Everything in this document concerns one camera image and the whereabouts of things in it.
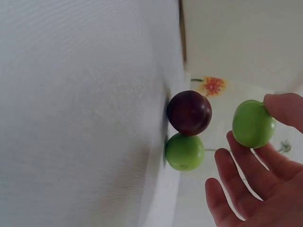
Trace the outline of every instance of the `flower decoration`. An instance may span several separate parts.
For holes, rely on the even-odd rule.
[[[203,77],[203,79],[192,79],[191,81],[201,82],[197,91],[206,97],[218,96],[225,89],[227,81],[215,77]]]

